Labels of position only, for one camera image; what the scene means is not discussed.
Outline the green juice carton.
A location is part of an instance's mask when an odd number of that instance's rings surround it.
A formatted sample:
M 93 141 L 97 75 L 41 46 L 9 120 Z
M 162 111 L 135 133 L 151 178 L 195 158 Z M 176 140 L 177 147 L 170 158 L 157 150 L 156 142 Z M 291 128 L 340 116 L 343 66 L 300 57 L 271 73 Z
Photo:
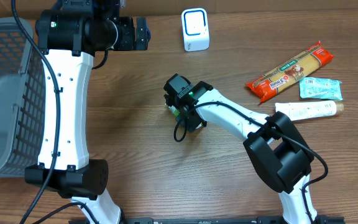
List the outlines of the green juice carton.
M 169 111 L 171 112 L 174 117 L 177 117 L 180 112 L 174 106 L 168 106 Z

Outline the orange spaghetti packet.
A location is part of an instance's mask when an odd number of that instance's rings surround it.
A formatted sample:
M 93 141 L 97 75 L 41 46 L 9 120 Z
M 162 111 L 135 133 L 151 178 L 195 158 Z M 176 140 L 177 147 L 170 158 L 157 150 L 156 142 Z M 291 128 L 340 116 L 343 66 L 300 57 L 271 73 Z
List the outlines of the orange spaghetti packet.
M 318 41 L 255 81 L 246 83 L 246 87 L 260 98 L 260 103 L 264 103 L 319 70 L 333 58 L 334 55 Z

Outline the white tube with gold cap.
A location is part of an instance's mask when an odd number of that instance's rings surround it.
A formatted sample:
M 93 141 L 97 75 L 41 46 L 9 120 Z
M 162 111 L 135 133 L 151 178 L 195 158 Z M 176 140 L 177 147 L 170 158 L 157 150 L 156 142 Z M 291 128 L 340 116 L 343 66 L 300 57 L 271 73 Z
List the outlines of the white tube with gold cap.
M 287 115 L 292 121 L 298 121 L 343 114 L 344 104 L 333 100 L 275 103 L 275 110 Z

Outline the teal snack packet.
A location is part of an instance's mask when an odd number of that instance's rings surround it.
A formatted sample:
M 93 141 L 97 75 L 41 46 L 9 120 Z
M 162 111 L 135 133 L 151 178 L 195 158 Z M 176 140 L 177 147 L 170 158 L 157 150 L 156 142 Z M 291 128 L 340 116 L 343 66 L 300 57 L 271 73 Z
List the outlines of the teal snack packet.
M 302 98 L 342 101 L 341 81 L 305 77 L 300 81 L 300 96 Z

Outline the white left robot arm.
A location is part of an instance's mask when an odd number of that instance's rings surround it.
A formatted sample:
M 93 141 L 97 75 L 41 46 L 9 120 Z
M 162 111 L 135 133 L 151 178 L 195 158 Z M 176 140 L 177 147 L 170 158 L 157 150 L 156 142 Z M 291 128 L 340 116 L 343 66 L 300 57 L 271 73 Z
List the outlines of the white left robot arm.
M 80 207 L 86 223 L 124 223 L 108 190 L 108 163 L 91 159 L 86 143 L 86 101 L 97 52 L 146 50 L 150 31 L 143 17 L 122 17 L 125 2 L 58 1 L 35 24 L 32 45 L 42 59 L 45 119 L 28 184 L 51 190 Z

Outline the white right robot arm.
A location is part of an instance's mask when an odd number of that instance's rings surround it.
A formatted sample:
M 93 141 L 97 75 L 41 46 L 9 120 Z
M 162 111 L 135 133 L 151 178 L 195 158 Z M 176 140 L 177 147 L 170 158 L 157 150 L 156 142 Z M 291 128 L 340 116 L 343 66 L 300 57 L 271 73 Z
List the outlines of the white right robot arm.
M 193 85 L 179 74 L 168 79 L 163 89 L 166 104 L 177 113 L 177 125 L 184 132 L 214 123 L 242 141 L 257 175 L 279 194 L 286 223 L 316 223 L 318 215 L 308 189 L 317 154 L 287 115 L 248 110 L 212 85 Z

